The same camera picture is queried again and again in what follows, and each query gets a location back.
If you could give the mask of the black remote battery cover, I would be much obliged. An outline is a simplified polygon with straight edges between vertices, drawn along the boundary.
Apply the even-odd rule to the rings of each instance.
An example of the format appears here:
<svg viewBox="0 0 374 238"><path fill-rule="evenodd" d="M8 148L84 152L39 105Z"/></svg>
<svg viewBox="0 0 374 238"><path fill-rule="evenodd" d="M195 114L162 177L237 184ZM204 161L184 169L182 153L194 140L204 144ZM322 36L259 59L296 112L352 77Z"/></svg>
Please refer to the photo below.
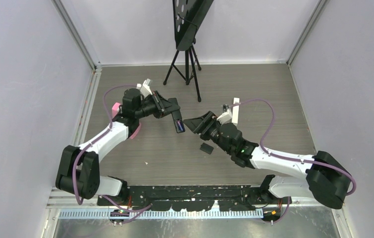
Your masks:
<svg viewBox="0 0 374 238"><path fill-rule="evenodd" d="M211 155L213 150L214 150L214 147L206 144L206 143L202 143L201 146L200 146L200 150Z"/></svg>

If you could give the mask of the purple battery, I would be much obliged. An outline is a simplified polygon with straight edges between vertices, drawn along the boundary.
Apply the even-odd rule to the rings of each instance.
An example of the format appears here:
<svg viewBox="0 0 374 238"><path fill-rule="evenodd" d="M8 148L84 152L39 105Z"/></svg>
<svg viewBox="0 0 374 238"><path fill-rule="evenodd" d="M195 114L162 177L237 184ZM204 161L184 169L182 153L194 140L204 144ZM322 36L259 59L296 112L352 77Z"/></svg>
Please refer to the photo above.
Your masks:
<svg viewBox="0 0 374 238"><path fill-rule="evenodd" d="M177 121L177 125L178 125L178 128L179 128L180 132L184 132L185 131L184 126L183 126L183 124L182 124L181 121L178 120Z"/></svg>

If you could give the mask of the white remote control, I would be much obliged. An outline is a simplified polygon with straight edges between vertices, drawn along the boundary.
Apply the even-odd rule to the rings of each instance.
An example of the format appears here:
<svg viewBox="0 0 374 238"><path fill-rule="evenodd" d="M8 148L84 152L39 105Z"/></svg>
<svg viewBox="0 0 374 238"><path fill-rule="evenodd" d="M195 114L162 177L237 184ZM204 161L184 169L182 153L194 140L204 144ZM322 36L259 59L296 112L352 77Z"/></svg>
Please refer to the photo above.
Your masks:
<svg viewBox="0 0 374 238"><path fill-rule="evenodd" d="M238 125L239 121L239 104L240 104L240 98L233 98L233 105L231 107L232 110L232 123L234 125Z"/></svg>

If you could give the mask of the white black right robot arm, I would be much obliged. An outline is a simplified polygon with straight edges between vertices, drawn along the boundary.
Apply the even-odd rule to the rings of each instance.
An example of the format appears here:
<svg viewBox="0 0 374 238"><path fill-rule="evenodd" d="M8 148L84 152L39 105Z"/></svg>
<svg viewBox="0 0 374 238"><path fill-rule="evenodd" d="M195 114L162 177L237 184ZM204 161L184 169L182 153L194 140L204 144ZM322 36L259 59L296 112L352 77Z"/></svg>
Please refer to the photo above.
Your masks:
<svg viewBox="0 0 374 238"><path fill-rule="evenodd" d="M215 143L242 168L284 174L284 177L265 177L259 191L265 203L273 203L278 198L306 197L328 208L341 209L346 196L354 192L352 176L328 152L298 155L266 148L245 139L233 123L218 121L211 111L184 120L184 125L202 140Z"/></svg>

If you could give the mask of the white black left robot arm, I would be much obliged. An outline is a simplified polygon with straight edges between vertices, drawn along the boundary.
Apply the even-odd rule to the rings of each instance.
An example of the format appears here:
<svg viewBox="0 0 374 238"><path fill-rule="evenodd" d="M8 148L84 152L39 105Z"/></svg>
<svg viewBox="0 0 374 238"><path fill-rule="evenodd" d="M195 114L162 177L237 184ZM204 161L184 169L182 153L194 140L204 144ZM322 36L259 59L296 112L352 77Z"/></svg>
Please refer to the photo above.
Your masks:
<svg viewBox="0 0 374 238"><path fill-rule="evenodd" d="M116 205L128 201L127 181L100 175L100 162L120 143L137 135L140 119L154 116L157 119L172 115L176 132L185 131L180 106L176 98L164 98L158 91L142 93L136 88L124 92L117 112L111 114L106 128L87 142L63 149L56 188L75 195L78 203L95 195L109 196Z"/></svg>

